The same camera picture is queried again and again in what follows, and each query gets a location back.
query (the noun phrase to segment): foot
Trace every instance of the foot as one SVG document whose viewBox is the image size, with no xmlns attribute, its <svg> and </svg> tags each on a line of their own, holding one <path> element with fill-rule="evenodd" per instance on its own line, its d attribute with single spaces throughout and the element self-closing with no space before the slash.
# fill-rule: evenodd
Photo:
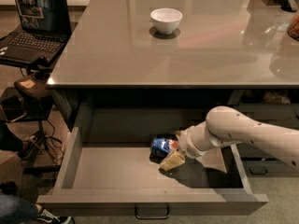
<svg viewBox="0 0 299 224">
<path fill-rule="evenodd" d="M 46 209 L 43 209 L 42 212 L 36 217 L 36 220 L 51 224 L 68 224 L 71 219 L 72 217 L 57 217 Z"/>
<path fill-rule="evenodd" d="M 32 154 L 35 147 L 39 147 L 42 142 L 42 137 L 39 133 L 39 131 L 36 131 L 34 134 L 32 134 L 30 137 L 27 137 L 23 143 L 23 149 L 18 152 L 18 156 L 23 159 L 27 160 L 30 155 Z"/>
</svg>

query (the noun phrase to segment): person's leg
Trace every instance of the person's leg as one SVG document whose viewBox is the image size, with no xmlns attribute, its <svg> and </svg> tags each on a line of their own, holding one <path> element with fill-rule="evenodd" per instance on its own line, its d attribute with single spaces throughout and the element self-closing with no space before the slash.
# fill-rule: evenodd
<svg viewBox="0 0 299 224">
<path fill-rule="evenodd" d="M 0 149 L 5 151 L 20 151 L 22 148 L 23 141 L 5 123 L 0 123 Z"/>
<path fill-rule="evenodd" d="M 0 195 L 0 223 L 20 224 L 36 218 L 38 207 L 12 195 Z"/>
</svg>

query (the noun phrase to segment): laptop keyboard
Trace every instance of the laptop keyboard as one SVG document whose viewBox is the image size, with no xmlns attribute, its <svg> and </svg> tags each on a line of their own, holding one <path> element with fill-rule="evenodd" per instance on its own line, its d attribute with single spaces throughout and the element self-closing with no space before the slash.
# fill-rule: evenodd
<svg viewBox="0 0 299 224">
<path fill-rule="evenodd" d="M 61 45 L 64 44 L 65 40 L 66 38 L 63 37 L 19 33 L 10 41 L 9 45 L 30 49 L 40 49 L 46 52 L 55 52 Z"/>
</svg>

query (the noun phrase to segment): white bowl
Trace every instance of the white bowl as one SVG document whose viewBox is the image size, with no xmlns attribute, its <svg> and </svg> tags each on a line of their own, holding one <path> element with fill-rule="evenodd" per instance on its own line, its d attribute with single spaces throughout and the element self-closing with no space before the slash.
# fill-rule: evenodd
<svg viewBox="0 0 299 224">
<path fill-rule="evenodd" d="M 159 8 L 150 13 L 154 27 L 161 34 L 171 34 L 179 25 L 183 15 L 173 8 Z"/>
</svg>

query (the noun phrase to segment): gray countertop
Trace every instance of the gray countertop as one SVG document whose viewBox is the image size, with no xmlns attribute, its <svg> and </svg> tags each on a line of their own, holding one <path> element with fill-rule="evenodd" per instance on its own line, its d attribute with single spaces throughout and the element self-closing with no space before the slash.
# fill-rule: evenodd
<svg viewBox="0 0 299 224">
<path fill-rule="evenodd" d="M 150 13 L 180 10 L 170 36 Z M 261 0 L 91 0 L 50 88 L 298 88 L 293 13 Z"/>
</svg>

